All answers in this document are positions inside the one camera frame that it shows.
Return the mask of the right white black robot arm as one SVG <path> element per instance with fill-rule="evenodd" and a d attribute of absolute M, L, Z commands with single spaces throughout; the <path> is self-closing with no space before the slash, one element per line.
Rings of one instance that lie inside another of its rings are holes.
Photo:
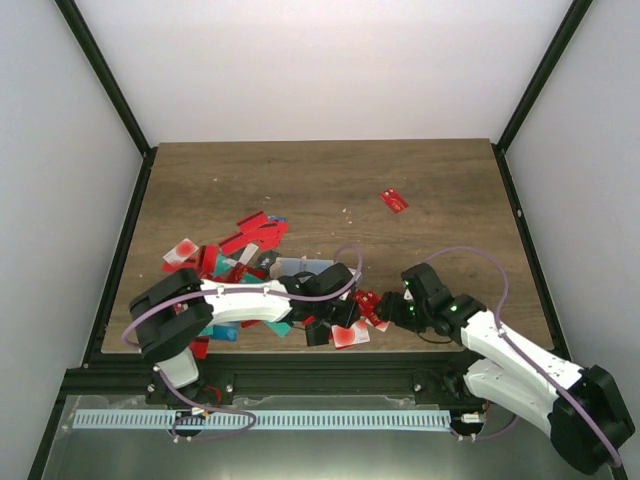
<path fill-rule="evenodd" d="M 387 292 L 376 314 L 398 327 L 433 329 L 463 348 L 444 378 L 458 403 L 495 403 L 544 433 L 561 458 L 594 474 L 619 467 L 620 447 L 635 433 L 614 377 L 599 365 L 560 358 L 508 327 L 474 297 L 453 296 L 435 270 L 420 263 L 402 272 L 403 292 Z"/>

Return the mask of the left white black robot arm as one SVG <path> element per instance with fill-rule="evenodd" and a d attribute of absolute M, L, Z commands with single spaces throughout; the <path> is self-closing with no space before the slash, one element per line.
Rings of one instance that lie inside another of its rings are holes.
<path fill-rule="evenodd" d="M 361 269 L 334 263 L 303 280 L 284 275 L 256 284 L 223 283 L 198 277 L 192 268 L 176 271 L 129 304 L 132 323 L 122 334 L 142 358 L 165 374 L 170 393 L 181 403 L 204 392 L 190 344 L 210 326 L 257 320 L 291 325 L 310 317 L 326 322 L 346 301 Z"/>

